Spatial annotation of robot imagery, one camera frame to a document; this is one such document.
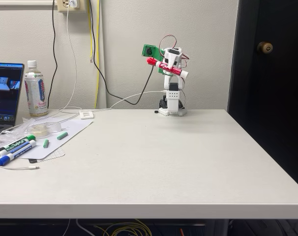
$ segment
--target red marker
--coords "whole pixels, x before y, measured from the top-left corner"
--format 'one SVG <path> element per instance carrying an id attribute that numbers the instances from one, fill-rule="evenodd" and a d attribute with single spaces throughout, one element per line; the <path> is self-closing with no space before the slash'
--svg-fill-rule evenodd
<path id="1" fill-rule="evenodd" d="M 175 75 L 179 75 L 181 76 L 182 78 L 186 79 L 187 75 L 188 75 L 188 72 L 187 71 L 184 71 L 184 70 L 181 70 L 179 68 L 176 68 L 176 67 L 172 67 L 171 69 L 168 68 L 168 64 L 167 63 L 164 63 L 164 62 L 161 62 L 161 61 L 158 61 L 154 58 L 148 58 L 147 59 L 147 63 L 149 65 L 154 65 L 154 66 L 157 66 L 163 70 L 166 70 L 172 74 L 175 74 Z"/>

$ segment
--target small white box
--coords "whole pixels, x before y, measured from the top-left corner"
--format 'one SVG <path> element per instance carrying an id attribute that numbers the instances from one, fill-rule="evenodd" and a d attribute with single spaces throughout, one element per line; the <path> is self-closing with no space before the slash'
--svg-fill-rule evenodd
<path id="1" fill-rule="evenodd" d="M 93 119 L 93 113 L 91 110 L 82 110 L 79 112 L 80 119 Z"/>

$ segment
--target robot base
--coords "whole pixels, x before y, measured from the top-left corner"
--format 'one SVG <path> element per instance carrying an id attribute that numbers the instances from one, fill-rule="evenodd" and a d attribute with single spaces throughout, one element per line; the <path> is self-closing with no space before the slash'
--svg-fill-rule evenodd
<path id="1" fill-rule="evenodd" d="M 159 108 L 159 113 L 164 115 L 164 116 L 169 116 L 169 115 L 178 115 L 178 116 L 183 116 L 187 113 L 186 108 L 184 109 L 179 109 L 178 112 L 169 112 L 167 108 Z"/>

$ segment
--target blue marker cap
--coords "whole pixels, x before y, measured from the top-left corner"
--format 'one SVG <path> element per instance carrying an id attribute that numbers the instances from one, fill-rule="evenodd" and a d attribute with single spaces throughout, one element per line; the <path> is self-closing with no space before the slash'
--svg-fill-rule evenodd
<path id="1" fill-rule="evenodd" d="M 10 161 L 9 156 L 3 156 L 2 158 L 0 158 L 0 166 L 6 165 L 9 161 Z"/>

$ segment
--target laptop screen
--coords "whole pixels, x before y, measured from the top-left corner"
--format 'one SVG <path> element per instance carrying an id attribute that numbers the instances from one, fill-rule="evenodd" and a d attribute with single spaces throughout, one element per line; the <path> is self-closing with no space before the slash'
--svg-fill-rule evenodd
<path id="1" fill-rule="evenodd" d="M 0 123 L 15 122 L 23 69 L 23 64 L 0 63 Z"/>

